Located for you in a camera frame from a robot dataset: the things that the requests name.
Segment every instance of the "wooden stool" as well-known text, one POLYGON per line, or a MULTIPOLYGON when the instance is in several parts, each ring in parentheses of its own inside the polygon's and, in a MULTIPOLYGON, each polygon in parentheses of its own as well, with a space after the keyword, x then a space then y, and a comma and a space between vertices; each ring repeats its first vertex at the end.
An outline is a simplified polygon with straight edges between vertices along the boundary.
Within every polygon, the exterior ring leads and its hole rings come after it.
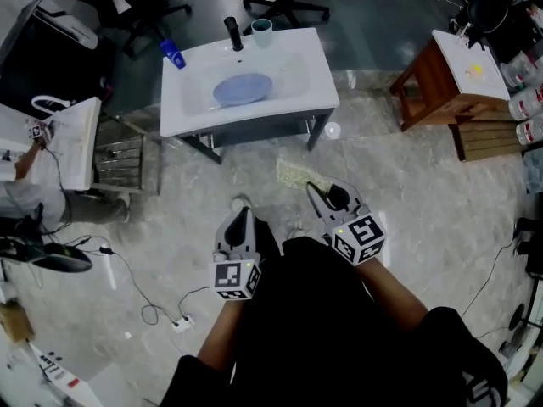
POLYGON ((441 31, 432 34, 434 38, 390 88, 401 101, 401 130, 414 125, 459 125, 485 112, 507 109, 507 88, 488 49, 491 61, 480 49, 459 47, 453 35, 441 31), (442 50, 450 51, 447 59, 442 50), (474 64, 482 62, 484 71, 493 77, 492 85, 477 86, 463 80, 468 78, 465 68, 470 59, 474 64))

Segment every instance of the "sneaker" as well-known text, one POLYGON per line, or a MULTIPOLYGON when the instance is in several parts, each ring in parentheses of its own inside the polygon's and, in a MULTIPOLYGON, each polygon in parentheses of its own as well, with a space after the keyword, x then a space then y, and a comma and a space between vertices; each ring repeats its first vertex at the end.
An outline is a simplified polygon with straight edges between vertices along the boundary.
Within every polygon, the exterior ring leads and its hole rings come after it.
POLYGON ((300 237, 307 237, 307 232, 299 227, 296 227, 288 234, 287 240, 294 240, 295 238, 300 237))
POLYGON ((127 192, 119 193, 119 196, 117 197, 117 199, 120 199, 126 205, 126 218, 122 221, 122 223, 128 223, 128 221, 130 220, 130 204, 132 202, 130 193, 127 193, 127 192))
POLYGON ((515 227, 513 228, 513 231, 512 231, 512 239, 514 240, 516 237, 518 237, 520 235, 520 229, 518 229, 518 221, 520 219, 517 219, 515 221, 515 227))
POLYGON ((234 199, 232 199, 230 208, 232 211, 239 211, 243 207, 247 207, 251 211, 253 210, 253 204, 251 203, 249 198, 245 196, 244 194, 239 194, 234 199))

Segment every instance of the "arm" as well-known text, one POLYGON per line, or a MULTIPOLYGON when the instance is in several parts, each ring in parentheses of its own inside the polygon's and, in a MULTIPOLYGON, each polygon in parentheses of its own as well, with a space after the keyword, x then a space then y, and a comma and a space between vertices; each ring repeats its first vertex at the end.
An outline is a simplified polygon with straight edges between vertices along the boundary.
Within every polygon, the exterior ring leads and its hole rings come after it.
POLYGON ((37 153, 40 152, 40 145, 34 142, 29 151, 23 155, 17 163, 15 163, 15 180, 22 180, 28 175, 28 171, 31 169, 37 153))
POLYGON ((356 267, 373 300, 403 331, 415 330, 428 313, 426 306, 404 287, 377 259, 356 267))
POLYGON ((224 303, 221 313, 198 353, 198 358, 210 368, 219 372, 232 373, 236 361, 236 335, 244 306, 244 301, 224 303))

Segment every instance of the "wooden crate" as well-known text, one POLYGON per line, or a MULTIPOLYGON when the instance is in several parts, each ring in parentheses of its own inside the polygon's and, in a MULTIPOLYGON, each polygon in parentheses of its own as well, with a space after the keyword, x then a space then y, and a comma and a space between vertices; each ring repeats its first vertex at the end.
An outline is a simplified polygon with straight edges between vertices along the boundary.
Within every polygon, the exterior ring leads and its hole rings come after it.
POLYGON ((475 161, 522 152, 517 139, 517 121, 480 121, 449 125, 460 161, 475 161))

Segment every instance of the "tile floor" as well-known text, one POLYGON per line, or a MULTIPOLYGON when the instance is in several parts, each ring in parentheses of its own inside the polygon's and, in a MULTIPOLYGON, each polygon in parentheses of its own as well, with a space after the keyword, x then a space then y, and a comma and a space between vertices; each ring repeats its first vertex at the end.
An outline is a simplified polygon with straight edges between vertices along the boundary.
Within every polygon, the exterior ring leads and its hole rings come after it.
MULTIPOLYGON (((321 236, 322 225, 306 195, 277 179, 277 161, 284 159, 356 185, 371 208, 386 216, 393 273, 428 307, 463 312, 499 248, 511 241, 516 217, 534 212, 520 156, 461 164, 446 127, 402 134, 397 103, 385 91, 363 85, 350 89, 344 72, 335 77, 341 107, 333 119, 342 138, 322 139, 312 153, 303 137, 240 145, 225 152, 222 166, 177 140, 165 140, 159 196, 135 198, 128 224, 74 225, 61 239, 106 236, 143 291, 177 319, 180 298, 208 284, 216 227, 238 193, 251 198, 256 215, 270 223, 278 241, 295 224, 321 236)), ((155 160, 148 159, 150 164, 155 160)), ((184 312, 196 321, 193 331, 175 334, 164 316, 157 326, 146 326, 140 319, 145 303, 122 261, 114 258, 116 291, 109 287, 101 259, 95 262, 93 270, 80 275, 35 270, 42 289, 27 267, 15 266, 11 273, 37 331, 78 337, 82 348, 119 363, 141 397, 159 402, 177 359, 198 351, 221 301, 209 290, 185 300, 184 312)), ((474 335, 504 326, 516 306, 527 303, 531 281, 524 263, 511 249, 502 253, 464 318, 474 335)), ((483 342, 496 351, 506 335, 496 332, 483 342)))

